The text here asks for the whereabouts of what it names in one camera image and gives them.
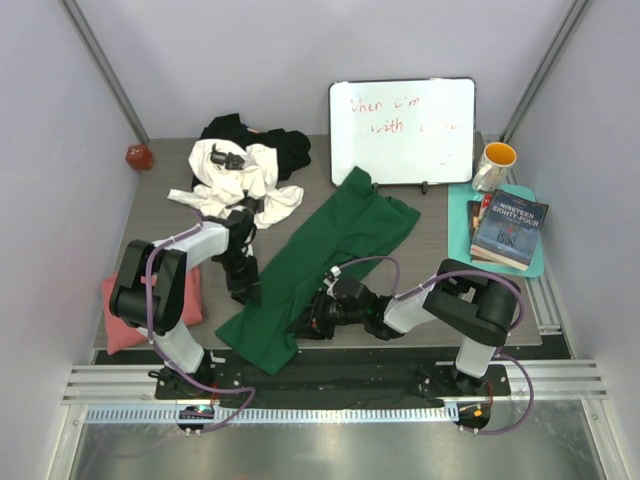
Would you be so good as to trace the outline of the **white t-shirt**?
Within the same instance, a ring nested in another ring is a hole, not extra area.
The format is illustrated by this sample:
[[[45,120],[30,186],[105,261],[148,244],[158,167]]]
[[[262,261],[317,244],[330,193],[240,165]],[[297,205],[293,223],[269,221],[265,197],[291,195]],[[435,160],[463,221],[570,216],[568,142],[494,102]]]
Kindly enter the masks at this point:
[[[299,186],[277,185],[277,150],[262,144],[244,148],[230,140],[198,140],[188,164],[196,185],[172,189],[167,198],[204,217],[227,218],[236,206],[254,206],[256,226],[267,229],[289,217],[304,198]]]

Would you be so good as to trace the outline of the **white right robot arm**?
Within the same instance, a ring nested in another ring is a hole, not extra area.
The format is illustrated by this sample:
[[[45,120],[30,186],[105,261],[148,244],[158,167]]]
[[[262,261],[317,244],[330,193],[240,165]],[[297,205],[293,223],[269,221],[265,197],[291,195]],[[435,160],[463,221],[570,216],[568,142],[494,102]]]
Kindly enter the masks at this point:
[[[472,395],[486,385],[490,362],[524,315],[521,290],[514,282],[446,259],[435,275],[413,289],[378,295],[345,272],[350,265],[334,266],[325,274],[288,333],[329,340],[338,326],[359,324],[377,339],[390,341],[438,320],[462,335],[451,371],[455,389]]]

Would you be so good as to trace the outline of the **white dry-erase board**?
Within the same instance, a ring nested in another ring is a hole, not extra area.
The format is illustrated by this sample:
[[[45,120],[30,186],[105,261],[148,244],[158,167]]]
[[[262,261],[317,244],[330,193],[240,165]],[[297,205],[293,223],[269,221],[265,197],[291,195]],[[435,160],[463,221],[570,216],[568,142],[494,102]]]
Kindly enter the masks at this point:
[[[329,88],[331,182],[356,167],[378,185],[471,180],[476,82],[470,77],[341,81]]]

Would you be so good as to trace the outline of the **green t-shirt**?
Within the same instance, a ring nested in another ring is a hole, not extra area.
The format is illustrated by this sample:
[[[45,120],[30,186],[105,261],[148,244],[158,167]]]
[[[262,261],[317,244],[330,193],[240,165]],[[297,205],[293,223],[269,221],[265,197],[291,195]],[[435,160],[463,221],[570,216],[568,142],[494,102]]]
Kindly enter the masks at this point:
[[[420,216],[403,201],[376,193],[370,175],[354,168],[262,270],[261,304],[247,303],[216,337],[264,372],[279,373],[298,353],[287,328],[310,304],[324,274],[356,258],[390,255]]]

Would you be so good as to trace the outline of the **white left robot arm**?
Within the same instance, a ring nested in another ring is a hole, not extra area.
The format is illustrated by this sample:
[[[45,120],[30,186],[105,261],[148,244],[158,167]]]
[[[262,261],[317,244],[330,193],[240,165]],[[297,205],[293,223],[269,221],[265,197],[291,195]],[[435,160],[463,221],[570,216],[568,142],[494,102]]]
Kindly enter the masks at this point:
[[[207,260],[222,266],[231,297],[261,303],[257,259],[251,243],[254,213],[239,207],[226,218],[207,217],[165,240],[131,241],[109,299],[109,311],[147,336],[165,364],[180,372],[179,388],[190,398],[205,397],[213,385],[205,349],[183,320],[187,273]]]

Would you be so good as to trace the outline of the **Nineteen Eighty-Four book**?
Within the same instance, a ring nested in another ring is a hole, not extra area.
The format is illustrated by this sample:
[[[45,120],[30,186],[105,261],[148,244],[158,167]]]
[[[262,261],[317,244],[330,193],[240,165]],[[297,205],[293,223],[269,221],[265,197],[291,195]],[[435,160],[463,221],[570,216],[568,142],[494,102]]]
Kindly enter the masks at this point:
[[[499,189],[475,229],[470,254],[526,271],[534,259],[549,206]]]

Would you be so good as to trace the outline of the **white mug orange inside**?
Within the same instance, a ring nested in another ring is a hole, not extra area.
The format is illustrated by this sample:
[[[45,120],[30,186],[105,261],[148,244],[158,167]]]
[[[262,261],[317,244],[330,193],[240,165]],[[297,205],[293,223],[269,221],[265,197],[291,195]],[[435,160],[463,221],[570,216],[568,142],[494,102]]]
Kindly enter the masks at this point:
[[[485,193],[497,190],[516,162],[517,153],[513,147],[503,142],[488,143],[478,162],[472,188]]]

